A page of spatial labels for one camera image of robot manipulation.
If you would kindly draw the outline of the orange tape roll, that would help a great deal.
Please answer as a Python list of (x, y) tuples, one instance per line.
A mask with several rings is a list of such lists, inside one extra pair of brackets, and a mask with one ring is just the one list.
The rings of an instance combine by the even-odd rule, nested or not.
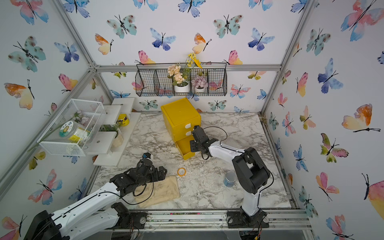
[(177, 171), (177, 174), (179, 177), (184, 177), (186, 175), (187, 171), (185, 168), (179, 168)]

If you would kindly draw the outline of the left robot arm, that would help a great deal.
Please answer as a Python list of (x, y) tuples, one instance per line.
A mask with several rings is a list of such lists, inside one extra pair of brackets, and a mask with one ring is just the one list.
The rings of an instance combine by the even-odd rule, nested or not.
[(154, 167), (148, 158), (139, 160), (135, 168), (115, 175), (97, 191), (78, 202), (53, 213), (37, 214), (25, 235), (26, 240), (84, 240), (102, 230), (125, 227), (141, 230), (141, 214), (134, 217), (123, 198), (136, 188), (163, 181), (167, 175), (163, 166)]

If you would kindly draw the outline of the yellow three-drawer cabinet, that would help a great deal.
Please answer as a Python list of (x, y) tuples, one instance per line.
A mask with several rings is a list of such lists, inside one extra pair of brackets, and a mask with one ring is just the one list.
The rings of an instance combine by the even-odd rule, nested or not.
[(195, 156), (190, 141), (194, 139), (194, 126), (200, 126), (200, 113), (187, 98), (161, 106), (166, 129), (184, 160)]

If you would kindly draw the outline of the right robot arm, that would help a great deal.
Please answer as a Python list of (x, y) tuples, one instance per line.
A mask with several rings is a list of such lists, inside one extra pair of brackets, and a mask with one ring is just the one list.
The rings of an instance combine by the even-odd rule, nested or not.
[(218, 158), (233, 164), (235, 175), (245, 191), (243, 203), (238, 211), (227, 212), (227, 224), (230, 229), (263, 227), (267, 228), (267, 213), (260, 206), (260, 196), (266, 190), (272, 172), (267, 168), (256, 149), (238, 149), (222, 144), (218, 139), (210, 139), (205, 129), (194, 126), (193, 140), (190, 141), (192, 152), (200, 152), (208, 158)]

